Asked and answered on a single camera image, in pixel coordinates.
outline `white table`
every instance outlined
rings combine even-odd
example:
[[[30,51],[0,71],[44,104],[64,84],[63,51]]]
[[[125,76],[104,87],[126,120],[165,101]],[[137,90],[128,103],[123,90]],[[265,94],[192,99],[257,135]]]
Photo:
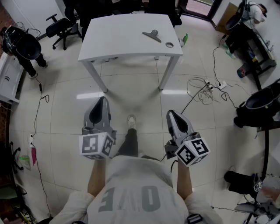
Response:
[[[142,32],[158,31],[161,43]],[[165,43],[173,43],[168,48]],[[79,61],[83,63],[103,92],[107,92],[91,61],[119,56],[169,56],[167,68],[159,85],[160,89],[171,75],[178,59],[183,55],[178,37],[167,15],[123,14],[92,19],[80,50]]]

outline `red object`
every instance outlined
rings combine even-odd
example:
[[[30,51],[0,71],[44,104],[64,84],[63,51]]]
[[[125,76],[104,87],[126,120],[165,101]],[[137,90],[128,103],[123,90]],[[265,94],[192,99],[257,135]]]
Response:
[[[31,149],[31,155],[32,155],[32,162],[34,165],[36,163],[36,149],[35,148]]]

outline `person wearing black cap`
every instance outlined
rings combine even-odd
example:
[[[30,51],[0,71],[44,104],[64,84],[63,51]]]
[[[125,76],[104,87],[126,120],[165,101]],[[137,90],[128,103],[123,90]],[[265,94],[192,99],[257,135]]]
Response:
[[[249,2],[248,5],[249,10],[244,10],[242,23],[234,28],[223,44],[227,49],[226,53],[233,59],[235,59],[234,51],[253,35],[255,25],[264,22],[262,15],[266,17],[267,9],[263,4]]]
[[[2,50],[8,54],[8,55],[14,55],[16,56],[16,58],[18,59],[19,63],[21,64],[21,66],[23,66],[23,68],[28,72],[28,77],[30,79],[35,78],[38,76],[36,70],[34,69],[34,67],[31,64],[31,61],[24,58],[23,56],[21,56],[14,47],[9,47],[8,46],[8,42],[6,40],[7,35],[5,35],[6,31],[7,31],[7,27],[3,27],[2,30],[0,31],[0,36],[2,37],[3,41],[2,41]],[[9,36],[10,40],[12,42],[15,42],[18,39],[18,35],[12,35]],[[35,59],[38,63],[38,65],[40,67],[44,67],[46,68],[48,66],[47,62],[44,60],[43,55],[40,54],[40,56],[38,58]]]

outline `black pants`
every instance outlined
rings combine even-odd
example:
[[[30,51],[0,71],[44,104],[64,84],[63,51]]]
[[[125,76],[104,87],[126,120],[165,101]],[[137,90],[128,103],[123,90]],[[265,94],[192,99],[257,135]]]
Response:
[[[17,57],[19,63],[23,68],[29,73],[30,76],[36,75],[36,70],[33,68],[31,61],[22,57],[17,52],[14,52],[14,55]],[[43,55],[40,54],[38,58],[35,59],[40,67],[45,67],[47,65],[47,62],[44,60]]]
[[[233,171],[228,171],[224,175],[224,180],[229,182],[229,191],[233,191],[239,194],[250,194],[252,198],[256,199],[257,192],[254,191],[254,178],[239,174]]]
[[[138,141],[137,141],[137,131],[135,129],[129,129],[126,135],[126,139],[123,142],[122,146],[119,148],[119,151],[116,156],[133,156],[138,157]],[[143,156],[144,159],[152,159],[150,156]]]
[[[245,41],[252,37],[252,33],[253,30],[243,23],[237,25],[226,40],[229,51],[233,54],[236,49],[241,47]]]

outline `white cabinet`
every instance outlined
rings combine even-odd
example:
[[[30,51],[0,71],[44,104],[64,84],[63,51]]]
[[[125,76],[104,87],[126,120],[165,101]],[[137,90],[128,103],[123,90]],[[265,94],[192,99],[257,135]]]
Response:
[[[0,100],[7,103],[19,102],[15,96],[22,71],[23,67],[15,56],[2,54],[0,58]]]

